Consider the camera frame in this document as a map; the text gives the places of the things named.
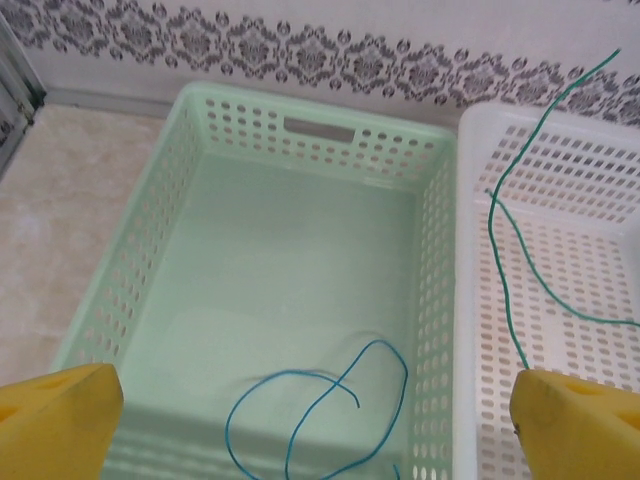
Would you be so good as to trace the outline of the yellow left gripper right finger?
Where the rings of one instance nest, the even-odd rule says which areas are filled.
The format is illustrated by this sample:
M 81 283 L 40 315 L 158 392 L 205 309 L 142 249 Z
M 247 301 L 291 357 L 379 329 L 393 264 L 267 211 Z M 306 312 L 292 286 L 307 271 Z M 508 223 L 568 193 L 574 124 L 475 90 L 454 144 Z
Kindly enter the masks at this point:
M 637 393 L 530 369 L 509 411 L 533 479 L 639 477 Z

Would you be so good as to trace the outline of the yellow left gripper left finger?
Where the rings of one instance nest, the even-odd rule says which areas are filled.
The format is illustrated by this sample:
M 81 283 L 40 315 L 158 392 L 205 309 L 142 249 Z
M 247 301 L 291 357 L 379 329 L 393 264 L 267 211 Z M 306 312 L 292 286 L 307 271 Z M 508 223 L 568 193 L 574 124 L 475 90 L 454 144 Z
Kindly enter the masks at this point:
M 93 363 L 1 388 L 3 479 L 97 479 L 124 395 L 115 367 Z

